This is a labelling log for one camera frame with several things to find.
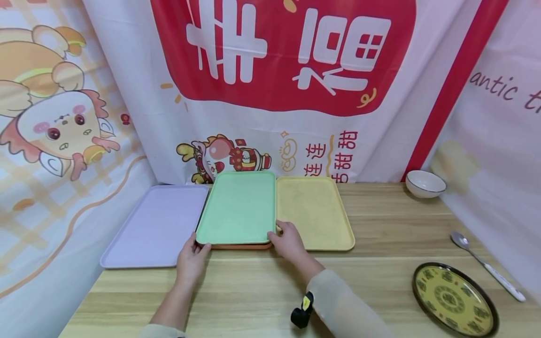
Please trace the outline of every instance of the yellow tray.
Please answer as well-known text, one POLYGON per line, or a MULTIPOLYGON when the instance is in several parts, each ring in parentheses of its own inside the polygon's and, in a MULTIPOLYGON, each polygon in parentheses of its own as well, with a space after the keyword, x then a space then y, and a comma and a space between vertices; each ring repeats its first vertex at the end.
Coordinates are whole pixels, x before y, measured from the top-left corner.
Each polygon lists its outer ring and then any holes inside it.
POLYGON ((295 224, 306 250, 348 251, 355 246, 342 199, 329 177, 280 177, 276 214, 295 224))

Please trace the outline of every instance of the purple tray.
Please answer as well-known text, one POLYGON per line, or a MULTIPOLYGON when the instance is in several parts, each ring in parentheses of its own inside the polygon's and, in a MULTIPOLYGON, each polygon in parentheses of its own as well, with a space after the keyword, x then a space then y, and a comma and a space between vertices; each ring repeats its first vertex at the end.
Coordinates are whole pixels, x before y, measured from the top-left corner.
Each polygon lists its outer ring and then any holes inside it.
POLYGON ((100 259, 105 269, 174 267, 197 228, 207 199, 205 185, 150 188, 100 259))

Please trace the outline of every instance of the tabletop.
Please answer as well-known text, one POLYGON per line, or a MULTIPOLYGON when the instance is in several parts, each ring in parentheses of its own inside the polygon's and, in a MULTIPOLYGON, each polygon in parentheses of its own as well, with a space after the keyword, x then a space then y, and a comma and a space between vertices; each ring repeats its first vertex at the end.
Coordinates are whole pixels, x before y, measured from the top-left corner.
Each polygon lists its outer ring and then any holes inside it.
MULTIPOLYGON (((438 198, 419 200, 403 184, 339 184, 355 235, 346 253, 312 253, 340 275, 391 327, 397 337, 450 337, 417 304, 411 288, 416 267, 451 265, 473 278, 500 316, 497 337, 533 337, 541 332, 541 309, 519 303, 466 251, 450 240, 452 230, 505 277, 508 273, 438 198)), ((136 338, 173 285, 174 269, 106 270, 73 315, 60 338, 136 338)), ((187 334, 192 337, 331 337, 313 316, 308 328, 289 321, 305 286, 273 250, 211 251, 193 299, 187 334)))

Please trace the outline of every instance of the bowl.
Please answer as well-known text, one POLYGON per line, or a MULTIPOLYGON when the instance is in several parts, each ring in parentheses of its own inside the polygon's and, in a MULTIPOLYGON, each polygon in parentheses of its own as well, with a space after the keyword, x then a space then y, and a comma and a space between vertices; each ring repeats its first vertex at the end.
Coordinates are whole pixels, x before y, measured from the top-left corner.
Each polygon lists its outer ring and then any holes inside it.
POLYGON ((406 175, 406 187, 418 198, 438 197, 447 184, 438 175, 424 170, 412 170, 406 175))

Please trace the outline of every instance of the spoon handle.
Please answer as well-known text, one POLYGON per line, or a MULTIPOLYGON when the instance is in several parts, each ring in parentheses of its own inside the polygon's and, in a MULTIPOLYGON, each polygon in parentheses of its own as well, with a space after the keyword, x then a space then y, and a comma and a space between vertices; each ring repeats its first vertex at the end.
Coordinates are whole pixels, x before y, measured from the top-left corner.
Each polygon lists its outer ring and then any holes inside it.
POLYGON ((526 297, 524 297, 524 295, 519 290, 517 290, 513 285, 511 285, 511 283, 507 279, 505 279, 505 277, 502 276, 499 272, 497 272, 496 269, 494 269, 490 264, 483 263, 483 266, 507 291, 509 291, 509 293, 513 297, 515 297, 517 301, 526 301, 526 297))

